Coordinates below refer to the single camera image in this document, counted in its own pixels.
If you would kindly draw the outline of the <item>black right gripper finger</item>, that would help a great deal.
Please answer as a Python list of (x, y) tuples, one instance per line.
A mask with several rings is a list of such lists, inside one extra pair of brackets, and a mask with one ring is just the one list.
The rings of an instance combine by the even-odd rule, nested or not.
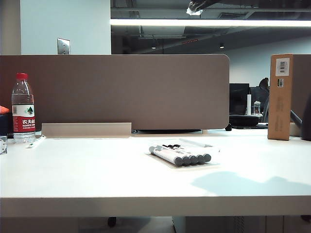
[(188, 15), (201, 15), (204, 9), (218, 2), (218, 0), (191, 0), (186, 13)]

